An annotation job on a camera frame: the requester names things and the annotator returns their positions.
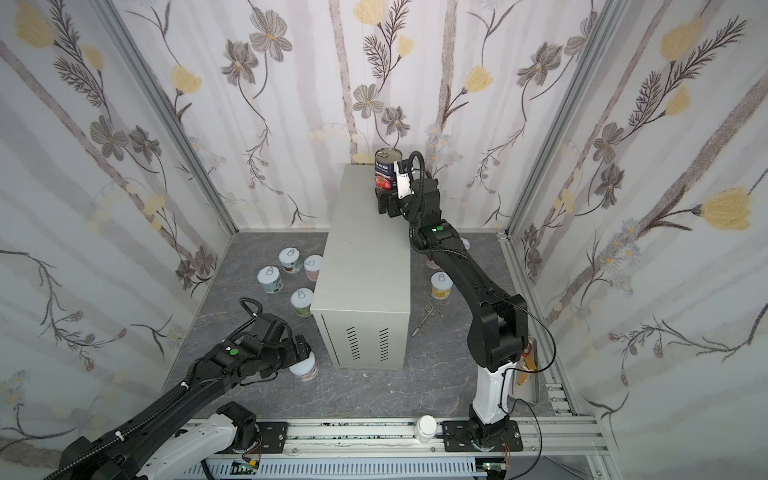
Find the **ventilation slot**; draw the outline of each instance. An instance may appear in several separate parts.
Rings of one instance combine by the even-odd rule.
[[[352,353],[352,360],[360,359],[360,345],[357,341],[357,332],[355,327],[346,329],[346,339],[349,342],[349,352]]]
[[[379,359],[382,362],[389,359],[389,329],[379,330]]]

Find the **small white container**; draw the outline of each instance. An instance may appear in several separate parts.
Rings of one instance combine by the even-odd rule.
[[[437,433],[437,421],[432,415],[424,415],[413,426],[413,436],[421,443],[427,443]]]
[[[448,298],[453,288],[453,280],[446,272],[437,272],[432,275],[432,297],[437,300]]]
[[[279,292],[283,288],[283,278],[280,276],[280,269],[276,266],[265,266],[259,270],[256,280],[261,283],[267,293]]]
[[[277,256],[280,261],[280,265],[283,266],[283,270],[286,273],[297,273],[301,271],[302,261],[301,252],[296,247],[284,248],[280,255]]]
[[[298,316],[310,316],[310,306],[312,305],[312,297],[314,292],[308,288],[299,288],[293,292],[290,296],[290,304],[296,309],[296,315]]]
[[[464,248],[467,251],[469,251],[469,240],[465,239],[464,237],[459,237],[459,238],[462,239],[462,243],[464,244]],[[424,258],[426,258],[426,264],[427,264],[427,266],[429,268],[431,268],[433,270],[440,270],[440,266],[437,263],[435,263],[434,260],[430,260],[429,257],[424,257]]]
[[[317,376],[317,371],[320,370],[320,364],[315,359],[315,353],[310,352],[310,357],[308,359],[288,367],[288,370],[290,370],[290,372],[300,381],[309,382]]]
[[[306,272],[306,278],[317,281],[317,275],[320,273],[320,267],[323,266],[323,258],[320,255],[309,255],[304,260],[304,271]]]

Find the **gray metal box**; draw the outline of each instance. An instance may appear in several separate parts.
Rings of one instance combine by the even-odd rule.
[[[333,365],[402,370],[411,315],[408,222],[379,215],[372,165],[347,165],[312,313]]]

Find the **can lid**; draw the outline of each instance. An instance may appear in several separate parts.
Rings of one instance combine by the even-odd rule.
[[[299,288],[297,291],[291,293],[290,304],[293,308],[307,308],[312,305],[312,297],[314,293],[308,288]]]
[[[276,266],[265,266],[263,269],[259,270],[258,275],[256,275],[256,280],[258,280],[259,283],[272,283],[277,280],[278,276],[280,276],[280,269]]]
[[[304,260],[304,269],[310,272],[316,272],[317,270],[320,270],[322,265],[323,257],[320,255],[309,255],[306,260]]]
[[[435,290],[447,290],[453,286],[453,280],[446,272],[437,272],[432,275],[432,286]]]
[[[280,252],[280,255],[277,256],[277,259],[281,263],[292,263],[298,260],[300,257],[299,249],[296,247],[288,247],[283,248],[283,250]]]

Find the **black mounting plate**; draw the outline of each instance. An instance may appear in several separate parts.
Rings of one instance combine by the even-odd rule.
[[[261,453],[283,453],[283,447],[286,443],[287,422],[256,422],[261,432],[261,448],[254,454]],[[222,450],[219,453],[235,453],[232,447]]]
[[[445,421],[442,425],[442,440],[446,452],[479,452],[472,444],[467,429],[467,421]],[[520,437],[520,428],[514,420],[509,421],[509,429],[502,435],[510,452],[522,452],[523,441]],[[503,452],[504,446],[499,442],[491,452]]]

